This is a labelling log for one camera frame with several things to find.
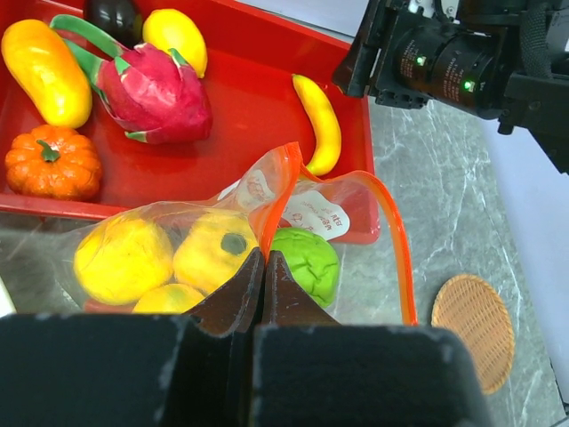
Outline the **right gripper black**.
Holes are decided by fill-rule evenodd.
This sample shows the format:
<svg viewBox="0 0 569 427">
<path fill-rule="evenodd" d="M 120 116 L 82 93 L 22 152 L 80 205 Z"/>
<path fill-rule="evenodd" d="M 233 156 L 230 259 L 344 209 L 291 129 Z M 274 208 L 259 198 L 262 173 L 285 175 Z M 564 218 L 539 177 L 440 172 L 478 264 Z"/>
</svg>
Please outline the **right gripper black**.
<svg viewBox="0 0 569 427">
<path fill-rule="evenodd" d="M 461 1 L 450 16 L 441 2 L 371 1 L 333 82 L 386 107 L 440 101 L 501 133 L 566 133 L 568 4 Z"/>
</svg>

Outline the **green yellow guava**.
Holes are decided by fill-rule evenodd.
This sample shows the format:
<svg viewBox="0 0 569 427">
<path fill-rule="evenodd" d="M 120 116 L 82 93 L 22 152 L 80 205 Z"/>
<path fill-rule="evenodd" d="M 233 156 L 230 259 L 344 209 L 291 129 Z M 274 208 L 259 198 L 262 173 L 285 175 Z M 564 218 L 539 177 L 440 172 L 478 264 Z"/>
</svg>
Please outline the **green yellow guava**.
<svg viewBox="0 0 569 427">
<path fill-rule="evenodd" d="M 340 259 L 331 244 L 311 231 L 288 227 L 277 230 L 271 250 L 282 253 L 293 279 L 319 306 L 333 303 Z"/>
</svg>

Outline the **yellow fruit front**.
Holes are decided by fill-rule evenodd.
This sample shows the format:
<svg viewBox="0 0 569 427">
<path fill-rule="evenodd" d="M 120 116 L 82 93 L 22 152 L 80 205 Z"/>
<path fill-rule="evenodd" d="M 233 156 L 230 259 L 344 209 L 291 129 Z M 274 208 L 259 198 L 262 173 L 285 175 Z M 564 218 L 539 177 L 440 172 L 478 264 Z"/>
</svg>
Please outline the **yellow fruit front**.
<svg viewBox="0 0 569 427">
<path fill-rule="evenodd" d="M 126 305 L 171 278 L 172 258 L 172 244 L 160 226 L 121 216 L 101 223 L 81 241 L 74 272 L 93 299 Z"/>
</svg>

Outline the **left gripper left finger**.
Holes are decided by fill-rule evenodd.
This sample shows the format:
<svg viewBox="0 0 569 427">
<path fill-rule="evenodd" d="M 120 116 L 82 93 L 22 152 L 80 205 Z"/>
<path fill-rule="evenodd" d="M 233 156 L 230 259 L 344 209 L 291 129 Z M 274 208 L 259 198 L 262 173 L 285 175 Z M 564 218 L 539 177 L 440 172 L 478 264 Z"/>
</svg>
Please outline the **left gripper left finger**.
<svg viewBox="0 0 569 427">
<path fill-rule="evenodd" d="M 254 248 L 236 275 L 189 314 L 185 340 L 248 341 L 258 320 L 265 258 Z"/>
</svg>

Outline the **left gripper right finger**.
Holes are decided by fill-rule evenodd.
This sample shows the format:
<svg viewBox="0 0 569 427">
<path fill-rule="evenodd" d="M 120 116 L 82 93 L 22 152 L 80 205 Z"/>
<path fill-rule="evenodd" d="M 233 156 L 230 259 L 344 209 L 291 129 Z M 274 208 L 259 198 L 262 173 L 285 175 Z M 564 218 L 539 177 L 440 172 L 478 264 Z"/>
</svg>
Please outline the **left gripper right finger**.
<svg viewBox="0 0 569 427">
<path fill-rule="evenodd" d="M 264 276 L 261 331 L 337 325 L 294 280 L 284 255 L 271 251 Z"/>
</svg>

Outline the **clear zip bag orange zipper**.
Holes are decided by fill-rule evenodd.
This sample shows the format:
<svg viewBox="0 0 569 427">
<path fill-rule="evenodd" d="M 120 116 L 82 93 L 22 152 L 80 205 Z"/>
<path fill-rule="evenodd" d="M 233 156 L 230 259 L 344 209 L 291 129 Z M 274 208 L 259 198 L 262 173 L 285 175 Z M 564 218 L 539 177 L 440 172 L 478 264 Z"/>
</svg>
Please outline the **clear zip bag orange zipper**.
<svg viewBox="0 0 569 427">
<path fill-rule="evenodd" d="M 204 201 L 159 201 L 94 224 L 40 220 L 20 238 L 1 233 L 3 313 L 182 313 L 217 296 L 253 253 L 284 256 L 320 308 L 361 283 L 337 254 L 369 249 L 389 226 L 401 322 L 415 325 L 413 268 L 403 220 L 387 187 L 355 170 L 321 179 L 288 143 Z"/>
</svg>

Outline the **yellow orange fruit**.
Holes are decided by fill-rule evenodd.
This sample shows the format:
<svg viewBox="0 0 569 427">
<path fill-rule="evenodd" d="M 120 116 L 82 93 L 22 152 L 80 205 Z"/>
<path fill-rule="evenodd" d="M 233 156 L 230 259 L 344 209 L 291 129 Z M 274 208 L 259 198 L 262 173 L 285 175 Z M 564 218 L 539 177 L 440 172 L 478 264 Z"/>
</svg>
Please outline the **yellow orange fruit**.
<svg viewBox="0 0 569 427">
<path fill-rule="evenodd" d="M 257 246 L 245 214 L 209 209 L 193 223 L 174 254 L 174 276 L 211 294 L 236 275 Z"/>
</svg>

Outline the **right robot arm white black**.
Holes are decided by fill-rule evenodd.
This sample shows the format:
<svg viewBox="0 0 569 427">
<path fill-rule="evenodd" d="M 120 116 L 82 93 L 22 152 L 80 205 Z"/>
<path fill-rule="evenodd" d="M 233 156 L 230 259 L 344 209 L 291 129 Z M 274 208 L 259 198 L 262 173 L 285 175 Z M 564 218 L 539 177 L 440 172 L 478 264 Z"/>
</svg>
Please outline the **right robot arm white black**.
<svg viewBox="0 0 569 427">
<path fill-rule="evenodd" d="M 565 1 L 371 1 L 333 83 L 391 108 L 440 101 L 502 135 L 524 128 L 568 169 Z"/>
</svg>

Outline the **yellow banana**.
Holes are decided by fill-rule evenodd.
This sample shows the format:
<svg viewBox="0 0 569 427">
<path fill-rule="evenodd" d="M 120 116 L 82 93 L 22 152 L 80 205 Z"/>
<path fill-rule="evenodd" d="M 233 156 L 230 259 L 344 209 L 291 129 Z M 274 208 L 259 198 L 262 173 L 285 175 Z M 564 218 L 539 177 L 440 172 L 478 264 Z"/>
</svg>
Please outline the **yellow banana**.
<svg viewBox="0 0 569 427">
<path fill-rule="evenodd" d="M 322 176 L 331 172 L 340 159 L 341 127 L 332 103 L 313 80 L 293 74 L 292 81 L 316 139 L 315 150 L 306 167 L 313 175 Z"/>
</svg>

